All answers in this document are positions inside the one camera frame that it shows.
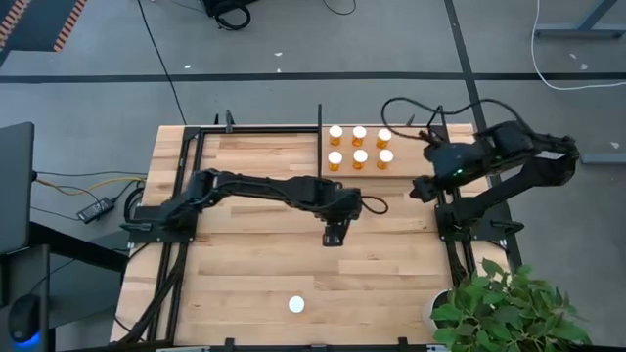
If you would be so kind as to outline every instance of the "white pot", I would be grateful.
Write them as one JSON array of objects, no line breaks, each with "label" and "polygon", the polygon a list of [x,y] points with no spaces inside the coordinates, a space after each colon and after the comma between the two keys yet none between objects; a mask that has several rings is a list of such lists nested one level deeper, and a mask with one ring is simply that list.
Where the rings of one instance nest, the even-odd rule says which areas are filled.
[{"label": "white pot", "polygon": [[445,292],[448,292],[450,289],[444,289],[440,292],[438,292],[437,294],[434,295],[434,297],[432,297],[432,299],[428,302],[428,304],[424,307],[424,309],[422,310],[422,321],[424,322],[424,325],[430,329],[430,331],[432,333],[434,333],[435,331],[437,331],[438,327],[437,324],[434,322],[433,319],[430,318],[430,314],[432,313],[432,310],[435,308],[434,307],[434,301],[437,299],[437,297],[439,297],[441,294],[444,294]]}]

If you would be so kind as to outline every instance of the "black bag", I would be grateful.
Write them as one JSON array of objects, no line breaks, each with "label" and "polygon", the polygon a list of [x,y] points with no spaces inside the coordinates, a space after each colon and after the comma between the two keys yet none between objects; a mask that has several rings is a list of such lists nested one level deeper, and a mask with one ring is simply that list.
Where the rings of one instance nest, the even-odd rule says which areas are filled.
[{"label": "black bag", "polygon": [[[202,0],[204,10],[209,17],[215,18],[215,21],[222,27],[229,30],[239,30],[250,24],[250,11],[246,5],[256,0]],[[232,24],[222,19],[220,16],[229,11],[241,10],[246,14],[246,20],[241,24]]]}]

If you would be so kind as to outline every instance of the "blue light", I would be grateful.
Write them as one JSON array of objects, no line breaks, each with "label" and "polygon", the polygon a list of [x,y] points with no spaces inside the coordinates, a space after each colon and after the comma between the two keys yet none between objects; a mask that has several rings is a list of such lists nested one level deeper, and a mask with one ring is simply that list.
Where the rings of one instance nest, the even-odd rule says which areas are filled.
[{"label": "blue light", "polygon": [[26,342],[16,342],[16,347],[20,349],[30,348],[39,343],[39,331]]}]

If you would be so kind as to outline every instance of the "black cable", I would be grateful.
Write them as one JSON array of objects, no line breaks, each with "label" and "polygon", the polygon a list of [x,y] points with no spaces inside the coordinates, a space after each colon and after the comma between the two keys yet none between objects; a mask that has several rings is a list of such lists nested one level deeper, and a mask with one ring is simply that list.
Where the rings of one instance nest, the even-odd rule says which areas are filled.
[{"label": "black cable", "polygon": [[173,287],[174,283],[176,283],[176,281],[180,278],[183,271],[183,256],[179,253],[178,257],[176,258],[176,262],[174,263],[174,266],[170,270],[161,288],[155,293],[155,297],[148,305],[148,308],[146,308],[144,314],[142,314],[141,318],[137,323],[135,323],[130,332],[126,336],[121,338],[117,343],[134,343],[137,342],[139,338],[141,338],[141,335],[148,328],[148,324],[154,318],[155,313],[160,308],[163,299],[165,299],[170,289]]},{"label": "black cable", "polygon": [[330,6],[330,5],[326,2],[326,0],[322,0],[322,2],[324,2],[324,5],[326,5],[326,7],[327,7],[329,10],[333,11],[334,13],[336,13],[336,14],[338,14],[338,15],[348,16],[348,15],[351,15],[353,12],[355,12],[355,11],[356,11],[356,0],[352,0],[352,5],[353,5],[352,10],[350,10],[350,11],[348,11],[348,12],[346,12],[346,13],[341,13],[341,12],[339,12],[339,11],[337,11],[337,10],[333,9],[333,8],[332,8],[332,7],[331,7],[331,6]]},{"label": "black cable", "polygon": [[132,210],[132,207],[135,205],[135,203],[139,199],[141,199],[141,197],[143,196],[143,193],[144,193],[144,188],[138,188],[138,189],[133,190],[126,197],[126,201],[124,202],[124,220],[126,222],[130,222],[130,211]]},{"label": "black cable", "polygon": [[137,0],[137,4],[139,4],[139,10],[141,11],[141,17],[144,20],[144,24],[146,25],[146,30],[150,35],[150,40],[153,42],[153,46],[155,47],[156,55],[158,56],[158,60],[160,61],[160,65],[163,67],[163,71],[165,72],[165,76],[167,77],[167,81],[169,85],[172,87],[172,93],[174,93],[174,99],[176,100],[176,106],[178,107],[178,112],[180,112],[180,118],[183,120],[183,123],[187,125],[187,119],[185,119],[185,113],[183,113],[183,109],[180,107],[180,102],[178,101],[178,94],[176,94],[176,88],[174,87],[174,82],[172,82],[172,78],[169,76],[169,72],[167,72],[167,67],[165,67],[165,63],[163,62],[163,58],[160,56],[160,51],[158,50],[157,43],[155,42],[155,38],[153,37],[153,33],[150,30],[150,26],[148,25],[148,21],[146,20],[146,14],[144,13],[144,7],[141,4],[141,0]]},{"label": "black cable", "polygon": [[134,258],[135,255],[139,254],[142,250],[146,249],[146,247],[148,246],[149,243],[144,243],[142,246],[140,246],[139,248],[137,248],[137,250],[135,250],[132,254],[130,254],[130,256],[128,257],[128,261],[130,261],[130,259]]},{"label": "black cable", "polygon": [[126,192],[126,190],[128,190],[128,188],[130,187],[130,185],[135,184],[135,190],[139,188],[139,185],[142,183],[142,181],[130,181],[126,186],[124,186],[124,188],[119,192],[119,194],[117,194],[117,196],[113,197],[111,199],[111,202],[116,203],[119,198],[124,194],[124,192]]},{"label": "black cable", "polygon": [[130,171],[101,171],[101,172],[91,172],[84,174],[64,174],[59,172],[49,172],[49,171],[35,171],[41,175],[53,175],[53,176],[67,176],[67,177],[83,177],[83,176],[95,176],[95,175],[107,175],[107,174],[123,174],[123,175],[147,175],[145,172],[130,172]]},{"label": "black cable", "polygon": [[35,291],[35,289],[36,289],[36,288],[37,288],[37,287],[38,287],[41,283],[43,283],[43,282],[44,282],[44,280],[46,280],[46,279],[50,278],[50,277],[52,276],[52,274],[54,274],[54,273],[58,272],[59,270],[61,270],[61,269],[65,268],[67,265],[69,265],[69,264],[71,264],[71,263],[73,263],[73,262],[75,262],[75,261],[76,261],[76,259],[71,259],[71,260],[70,260],[69,262],[67,262],[66,264],[63,264],[62,266],[60,266],[60,267],[58,267],[57,269],[55,269],[55,270],[51,271],[50,273],[48,273],[48,275],[46,275],[46,276],[44,276],[43,278],[41,278],[41,280],[39,280],[39,281],[37,282],[37,284],[35,284],[35,285],[34,285],[34,286],[30,289],[30,293],[32,293],[33,291]]},{"label": "black cable", "polygon": [[384,199],[382,198],[374,197],[374,196],[361,196],[361,199],[374,199],[374,200],[381,202],[382,205],[384,205],[384,210],[373,210],[369,205],[367,205],[364,201],[361,200],[361,204],[363,204],[363,207],[370,210],[370,212],[373,214],[384,215],[387,213],[387,211],[389,211],[389,204],[387,204],[387,202],[384,201]]},{"label": "black cable", "polygon": [[399,137],[403,137],[403,138],[409,138],[409,139],[415,139],[415,140],[424,140],[423,137],[421,136],[411,136],[411,135],[407,135],[401,132],[396,131],[395,129],[393,129],[391,126],[389,126],[389,123],[387,122],[386,116],[385,116],[385,110],[387,108],[387,106],[393,102],[407,102],[407,103],[411,103],[417,107],[420,107],[426,111],[430,111],[432,113],[440,113],[442,115],[456,115],[459,114],[465,110],[471,109],[472,107],[475,107],[477,105],[481,105],[483,103],[492,103],[492,104],[496,104],[504,109],[506,109],[508,112],[510,112],[515,119],[517,120],[517,122],[519,122],[519,124],[526,130],[526,132],[530,133],[531,135],[534,135],[535,132],[528,126],[528,124],[526,124],[526,121],[524,121],[524,119],[521,117],[521,115],[519,115],[519,113],[517,113],[517,111],[515,111],[511,106],[509,106],[506,103],[503,103],[499,100],[496,99],[491,99],[491,98],[485,98],[485,99],[481,99],[477,102],[471,103],[463,108],[460,108],[459,110],[452,110],[452,111],[446,111],[446,110],[441,110],[439,108],[437,109],[433,109],[423,103],[420,103],[416,100],[410,99],[410,98],[406,98],[406,97],[395,97],[395,98],[391,98],[388,101],[386,101],[383,105],[382,105],[382,109],[380,110],[380,118],[382,119],[382,124],[389,130],[391,131],[391,133],[395,134],[396,136]]},{"label": "black cable", "polygon": [[176,4],[176,5],[178,5],[178,6],[182,7],[182,8],[193,10],[193,11],[198,11],[199,13],[201,13],[201,14],[206,16],[206,12],[204,10],[196,9],[194,7],[191,7],[191,6],[187,6],[187,5],[181,4],[181,3],[177,2],[176,0],[169,0],[169,1],[173,2],[174,4]]},{"label": "black cable", "polygon": [[[126,332],[130,332],[130,329],[126,325],[124,325],[116,315],[113,315],[113,319],[122,329],[126,330]],[[141,342],[146,342],[143,337],[139,337],[139,340]]]},{"label": "black cable", "polygon": [[66,216],[66,215],[63,215],[63,214],[59,214],[59,213],[57,213],[57,212],[50,211],[50,210],[41,209],[41,208],[38,208],[38,207],[36,207],[36,206],[32,206],[32,205],[31,205],[31,206],[30,206],[30,208],[31,208],[32,210],[37,210],[37,211],[45,212],[45,213],[48,213],[48,214],[51,214],[51,215],[56,215],[56,216],[62,217],[62,218],[67,219],[67,220],[72,220],[72,221],[82,221],[82,220],[80,220],[80,219],[78,219],[78,218],[72,218],[72,217],[70,217],[70,216]]},{"label": "black cable", "polygon": [[[239,9],[244,13],[244,15],[246,15],[246,20],[242,24],[232,24],[220,17],[227,11],[232,11],[234,9]],[[211,8],[211,13],[213,14],[213,17],[215,18],[217,24],[219,24],[221,28],[226,30],[243,29],[247,27],[247,25],[250,24],[251,21],[250,11],[247,9],[246,5],[236,0],[220,0],[217,3],[214,3]]]}]

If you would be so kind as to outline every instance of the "orange cup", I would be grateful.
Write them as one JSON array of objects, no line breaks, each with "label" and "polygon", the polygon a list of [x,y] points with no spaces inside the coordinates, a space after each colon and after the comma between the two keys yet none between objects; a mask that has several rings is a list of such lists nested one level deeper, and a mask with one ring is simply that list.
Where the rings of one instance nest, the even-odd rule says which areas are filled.
[{"label": "orange cup", "polygon": [[363,126],[356,126],[352,129],[352,146],[361,147],[363,146],[363,140],[365,139],[365,135],[368,134],[368,130]]},{"label": "orange cup", "polygon": [[380,170],[385,170],[390,162],[393,161],[393,153],[388,150],[382,150],[379,153],[379,162],[376,165]]},{"label": "orange cup", "polygon": [[338,146],[341,144],[341,135],[343,134],[343,129],[340,126],[333,126],[329,130],[329,134],[331,135],[331,145]]},{"label": "orange cup", "polygon": [[386,128],[383,128],[379,131],[379,137],[376,139],[376,146],[380,149],[385,149],[389,145],[389,141],[391,140],[391,131]]},{"label": "orange cup", "polygon": [[365,167],[365,162],[368,160],[368,153],[363,150],[358,150],[354,152],[354,156],[352,158],[352,167],[355,170],[361,170]]},{"label": "orange cup", "polygon": [[343,155],[340,152],[331,152],[329,154],[329,169],[331,171],[339,171],[339,166],[343,160]]}]

